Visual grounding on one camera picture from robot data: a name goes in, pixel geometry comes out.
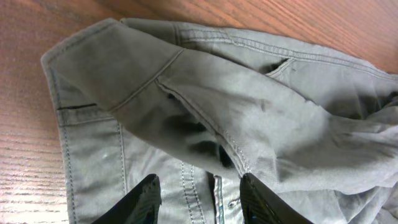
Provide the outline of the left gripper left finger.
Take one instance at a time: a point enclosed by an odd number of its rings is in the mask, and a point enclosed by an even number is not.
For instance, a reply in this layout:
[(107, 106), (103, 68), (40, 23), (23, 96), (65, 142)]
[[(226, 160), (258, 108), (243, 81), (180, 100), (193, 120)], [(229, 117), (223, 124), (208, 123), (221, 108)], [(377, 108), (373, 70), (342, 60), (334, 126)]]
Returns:
[(161, 204), (159, 177), (149, 174), (93, 224), (157, 224)]

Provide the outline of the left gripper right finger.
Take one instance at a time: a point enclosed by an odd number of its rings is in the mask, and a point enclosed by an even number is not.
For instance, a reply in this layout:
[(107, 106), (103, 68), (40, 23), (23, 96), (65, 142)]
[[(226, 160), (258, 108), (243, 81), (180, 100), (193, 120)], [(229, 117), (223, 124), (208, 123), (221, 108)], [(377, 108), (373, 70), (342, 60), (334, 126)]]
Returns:
[(239, 190), (245, 224), (312, 224), (251, 173), (242, 176)]

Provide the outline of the grey shorts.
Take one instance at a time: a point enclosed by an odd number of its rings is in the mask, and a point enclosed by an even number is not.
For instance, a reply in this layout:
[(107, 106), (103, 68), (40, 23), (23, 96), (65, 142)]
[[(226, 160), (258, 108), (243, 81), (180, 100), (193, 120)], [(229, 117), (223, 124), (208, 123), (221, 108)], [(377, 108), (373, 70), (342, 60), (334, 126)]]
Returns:
[(41, 59), (70, 223), (145, 176), (159, 223), (242, 223), (254, 174), (313, 223), (397, 222), (397, 75), (251, 30), (106, 19)]

